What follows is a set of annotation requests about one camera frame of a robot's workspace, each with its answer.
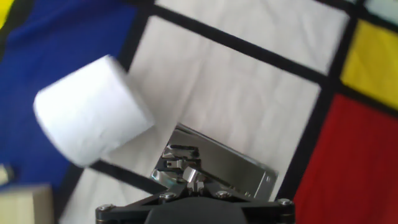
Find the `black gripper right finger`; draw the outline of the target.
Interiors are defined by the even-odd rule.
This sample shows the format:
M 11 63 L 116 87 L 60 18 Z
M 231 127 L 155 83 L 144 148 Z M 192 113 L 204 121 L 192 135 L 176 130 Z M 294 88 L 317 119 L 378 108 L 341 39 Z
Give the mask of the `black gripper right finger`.
M 295 204 L 286 198 L 275 202 L 258 200 L 216 182 L 197 182 L 195 195 L 225 202 L 226 205 L 219 205 L 217 208 L 226 212 L 228 217 L 242 215 L 246 223 L 295 223 Z

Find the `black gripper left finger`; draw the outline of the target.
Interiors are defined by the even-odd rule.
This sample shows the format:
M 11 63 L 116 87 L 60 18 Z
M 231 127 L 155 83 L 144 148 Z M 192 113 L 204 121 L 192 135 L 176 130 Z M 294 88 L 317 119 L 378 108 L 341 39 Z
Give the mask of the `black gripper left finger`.
M 125 206 L 114 204 L 100 205 L 95 210 L 95 223 L 133 223 L 144 222 L 149 212 L 160 205 L 189 197 L 193 192 L 192 187 L 187 184 L 177 184 L 171 189 L 157 193 L 145 199 Z

